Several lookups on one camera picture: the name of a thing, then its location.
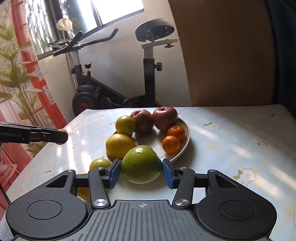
bike handlebar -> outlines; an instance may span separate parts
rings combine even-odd
[[[60,55],[62,53],[68,53],[68,52],[71,52],[71,48],[76,44],[76,42],[78,41],[78,39],[82,36],[82,32],[79,31],[75,36],[74,38],[71,40],[71,42],[64,48],[62,49],[59,49],[57,51],[54,51],[52,53],[52,56],[57,56],[57,55]]]
[[[63,54],[63,53],[68,53],[68,52],[72,52],[72,51],[75,51],[75,50],[79,50],[79,49],[81,49],[81,48],[83,48],[85,46],[89,46],[89,45],[92,45],[92,44],[97,44],[97,43],[109,41],[117,34],[118,30],[119,30],[118,28],[115,28],[113,30],[113,32],[110,34],[109,37],[88,41],[88,42],[85,42],[83,44],[78,44],[77,46],[75,46],[78,39],[82,36],[82,32],[79,31],[66,47],[54,51],[52,53],[52,56],[57,56],[57,55],[60,55],[60,54]]]
[[[83,43],[81,45],[84,47],[84,46],[89,46],[89,45],[92,45],[92,44],[97,44],[97,43],[109,41],[109,40],[113,39],[113,37],[117,34],[118,30],[119,30],[118,28],[115,28],[113,30],[113,32],[110,34],[109,37],[102,38],[102,39],[97,39],[97,40],[92,40],[92,41],[88,41],[88,42],[85,42],[85,43]]]

tangerine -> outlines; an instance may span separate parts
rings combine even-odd
[[[163,139],[163,149],[167,154],[173,154],[180,148],[179,140],[174,136],[167,136]]]
[[[167,131],[167,136],[174,136],[182,141],[185,138],[185,131],[182,126],[171,126]]]

table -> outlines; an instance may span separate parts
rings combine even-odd
[[[191,140],[175,167],[198,173],[217,169],[268,199],[277,210],[273,241],[296,240],[296,121],[282,105],[252,107],[178,107],[179,117],[191,130]],[[71,121],[64,145],[48,143],[9,188],[11,201],[67,169],[87,172],[91,161],[105,158],[105,141],[115,121],[134,109],[86,110]],[[170,190],[162,174],[153,182],[133,184],[120,176],[108,191],[115,199],[168,199]],[[205,197],[196,188],[193,201]],[[0,238],[9,240],[5,217]]]

exercise bike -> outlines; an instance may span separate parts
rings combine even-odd
[[[151,43],[143,44],[144,49],[144,80],[145,80],[145,95],[127,98],[116,92],[107,85],[101,83],[91,76],[91,63],[86,63],[84,66],[87,73],[82,71],[82,66],[79,58],[79,49],[85,46],[109,41],[117,34],[118,29],[115,28],[111,35],[106,38],[79,43],[78,40],[82,36],[82,32],[78,32],[73,39],[61,39],[48,46],[53,48],[53,56],[58,56],[64,53],[71,53],[74,67],[71,68],[71,74],[76,76],[77,89],[73,96],[72,107],[75,116],[79,115],[85,109],[114,109],[124,107],[158,107],[161,106],[155,100],[155,69],[162,71],[162,63],[155,64],[153,58],[153,47],[166,45],[165,47],[173,47],[172,43],[178,42],[178,39],[166,39],[155,41],[160,38],[169,36],[174,32],[174,27],[167,19],[153,19],[140,24],[135,31],[138,41]]]

bike seat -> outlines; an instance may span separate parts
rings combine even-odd
[[[173,24],[165,18],[146,21],[136,28],[136,38],[141,42],[165,38],[174,32],[175,28],[172,25]]]

